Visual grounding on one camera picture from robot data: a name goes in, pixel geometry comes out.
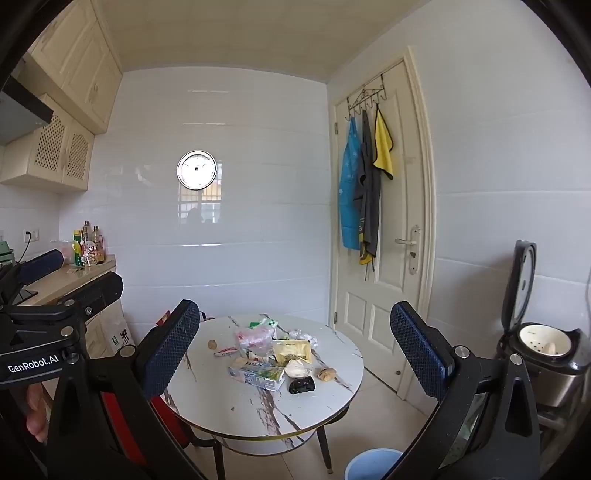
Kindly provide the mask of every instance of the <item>range hood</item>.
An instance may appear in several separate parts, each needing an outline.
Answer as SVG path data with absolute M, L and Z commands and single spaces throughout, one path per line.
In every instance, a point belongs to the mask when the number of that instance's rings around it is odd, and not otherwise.
M 0 92 L 0 145 L 51 122 L 53 110 L 10 76 Z

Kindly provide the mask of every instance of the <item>marble tabletop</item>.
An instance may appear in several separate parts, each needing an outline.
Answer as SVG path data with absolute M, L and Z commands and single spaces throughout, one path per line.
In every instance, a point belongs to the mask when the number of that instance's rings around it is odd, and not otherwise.
M 233 379 L 228 366 L 238 354 L 215 357 L 207 347 L 209 340 L 216 341 L 218 350 L 235 346 L 234 332 L 265 316 L 248 314 L 202 322 L 163 395 L 167 405 L 194 427 L 235 440 L 275 440 L 313 433 L 341 412 L 363 377 L 363 357 L 341 332 L 312 320 L 271 316 L 285 332 L 301 329 L 318 339 L 312 365 L 316 390 L 296 395 L 287 390 L 291 382 L 287 376 L 277 392 Z M 316 378 L 326 367 L 337 371 L 335 380 Z

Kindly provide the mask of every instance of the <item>rice cooker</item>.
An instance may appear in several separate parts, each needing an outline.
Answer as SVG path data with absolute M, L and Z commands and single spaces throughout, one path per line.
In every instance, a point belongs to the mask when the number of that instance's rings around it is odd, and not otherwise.
M 535 259 L 536 245 L 517 241 L 503 300 L 504 334 L 497 354 L 519 354 L 530 375 L 536 403 L 561 407 L 583 382 L 591 362 L 591 345 L 580 329 L 567 332 L 541 323 L 521 323 L 534 284 Z

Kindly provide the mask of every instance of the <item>ginger root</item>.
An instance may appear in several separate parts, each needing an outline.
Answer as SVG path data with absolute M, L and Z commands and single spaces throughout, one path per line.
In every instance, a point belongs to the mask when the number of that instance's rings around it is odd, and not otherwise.
M 318 373 L 318 378 L 323 382 L 329 382 L 336 378 L 336 370 L 334 368 L 325 368 Z

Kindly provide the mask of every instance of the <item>human hand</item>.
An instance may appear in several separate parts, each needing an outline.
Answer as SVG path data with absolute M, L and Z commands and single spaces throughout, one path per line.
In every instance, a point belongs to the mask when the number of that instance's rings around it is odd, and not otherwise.
M 27 404 L 31 409 L 27 414 L 27 430 L 35 436 L 38 442 L 44 442 L 47 440 L 49 422 L 43 401 L 43 387 L 40 383 L 28 386 Z

